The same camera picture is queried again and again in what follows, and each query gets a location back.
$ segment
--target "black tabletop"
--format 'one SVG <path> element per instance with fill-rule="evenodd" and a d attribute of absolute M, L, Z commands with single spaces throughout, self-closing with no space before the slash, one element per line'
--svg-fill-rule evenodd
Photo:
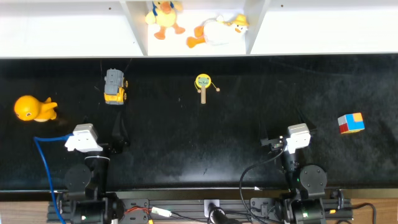
<path fill-rule="evenodd" d="M 109 68 L 129 80 L 126 106 L 104 102 Z M 200 73 L 221 88 L 208 89 L 205 105 L 193 83 Z M 33 136 L 63 136 L 86 120 L 107 141 L 120 111 L 131 146 L 111 157 L 108 190 L 237 187 L 247 166 L 270 157 L 260 120 L 285 134 L 296 108 L 318 129 L 299 153 L 327 171 L 329 187 L 398 187 L 397 89 L 397 55 L 1 60 L 0 190 L 49 189 Z M 51 97 L 58 119 L 18 120 L 22 95 Z M 341 135 L 337 118 L 355 112 L 366 129 Z M 58 190 L 84 160 L 64 144 L 41 144 Z M 280 170 L 279 161 L 254 169 L 244 186 L 286 189 Z"/>

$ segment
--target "yellow duck toy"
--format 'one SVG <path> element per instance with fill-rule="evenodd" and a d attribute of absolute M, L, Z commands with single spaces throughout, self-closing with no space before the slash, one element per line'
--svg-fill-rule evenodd
<path fill-rule="evenodd" d="M 14 111 L 17 117 L 23 121 L 44 122 L 57 118 L 54 111 L 56 106 L 58 104 L 51 102 L 50 97 L 42 103 L 33 96 L 22 96 L 16 101 Z"/>
<path fill-rule="evenodd" d="M 176 34 L 182 34 L 185 29 L 179 27 L 176 23 L 177 14 L 175 9 L 178 11 L 182 10 L 182 5 L 180 2 L 175 1 L 153 1 L 153 10 L 148 13 L 145 18 L 147 24 L 158 24 L 160 26 L 160 31 L 155 34 L 155 37 L 159 40 L 164 40 L 166 38 L 165 32 L 169 27 L 175 29 Z"/>
<path fill-rule="evenodd" d="M 246 16 L 239 14 L 234 21 L 225 22 L 223 16 L 206 20 L 202 26 L 195 28 L 195 37 L 188 37 L 189 48 L 202 43 L 210 45 L 223 45 L 238 40 L 248 30 Z"/>

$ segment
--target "duck's yellow hat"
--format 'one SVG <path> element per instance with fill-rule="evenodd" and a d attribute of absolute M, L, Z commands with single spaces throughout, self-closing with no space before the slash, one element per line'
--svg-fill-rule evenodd
<path fill-rule="evenodd" d="M 232 21 L 233 24 L 239 25 L 239 26 L 248 26 L 248 22 L 246 20 L 246 16 L 243 14 L 239 14 L 236 16 L 236 19 Z"/>

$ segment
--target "wooden floor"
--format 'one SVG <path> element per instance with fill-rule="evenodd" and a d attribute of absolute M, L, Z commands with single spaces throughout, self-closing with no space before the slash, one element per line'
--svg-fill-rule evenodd
<path fill-rule="evenodd" d="M 352 199 L 353 205 L 364 202 L 372 203 L 376 207 L 378 224 L 398 224 L 398 199 Z M 48 202 L 0 202 L 0 224 L 44 224 L 47 205 Z M 370 207 L 355 210 L 352 224 L 371 224 L 372 215 Z"/>

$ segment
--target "colorful cube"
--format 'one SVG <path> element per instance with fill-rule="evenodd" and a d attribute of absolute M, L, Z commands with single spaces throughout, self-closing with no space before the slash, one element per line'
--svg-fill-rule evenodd
<path fill-rule="evenodd" d="M 361 113 L 346 114 L 339 117 L 338 125 L 341 134 L 355 133 L 365 129 Z"/>

